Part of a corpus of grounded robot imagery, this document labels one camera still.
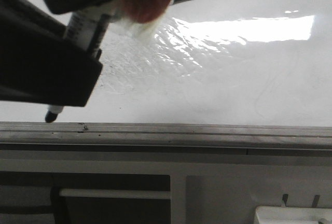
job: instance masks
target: white plastic part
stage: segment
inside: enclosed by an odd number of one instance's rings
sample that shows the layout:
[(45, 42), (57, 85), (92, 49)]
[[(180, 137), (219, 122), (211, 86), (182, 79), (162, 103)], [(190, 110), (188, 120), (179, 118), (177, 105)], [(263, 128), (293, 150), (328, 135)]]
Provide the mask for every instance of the white plastic part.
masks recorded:
[(254, 224), (318, 224), (319, 221), (331, 223), (331, 220), (331, 208), (260, 206), (256, 208)]
[(53, 114), (60, 114), (63, 110), (63, 106), (49, 105), (48, 110)]

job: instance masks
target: metal rail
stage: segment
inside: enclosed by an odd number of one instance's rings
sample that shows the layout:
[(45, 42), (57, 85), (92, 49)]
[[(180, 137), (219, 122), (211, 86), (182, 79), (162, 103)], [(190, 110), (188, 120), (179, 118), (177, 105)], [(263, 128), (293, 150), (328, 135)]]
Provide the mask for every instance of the metal rail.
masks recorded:
[(332, 128), (0, 122), (0, 144), (332, 150)]
[(61, 197), (160, 199), (169, 200), (169, 191), (110, 190), (110, 189), (61, 189)]

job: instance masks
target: white surface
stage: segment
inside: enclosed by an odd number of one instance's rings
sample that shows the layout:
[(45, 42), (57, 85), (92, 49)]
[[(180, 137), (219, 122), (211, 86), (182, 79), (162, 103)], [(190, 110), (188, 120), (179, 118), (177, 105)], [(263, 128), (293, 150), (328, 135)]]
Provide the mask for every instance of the white surface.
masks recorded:
[(332, 209), (299, 207), (257, 207), (254, 224), (318, 224), (332, 220)]
[[(111, 25), (88, 105), (58, 121), (331, 126), (330, 2), (187, 2), (148, 44)], [(0, 111), (0, 121), (43, 121), (47, 106)]]

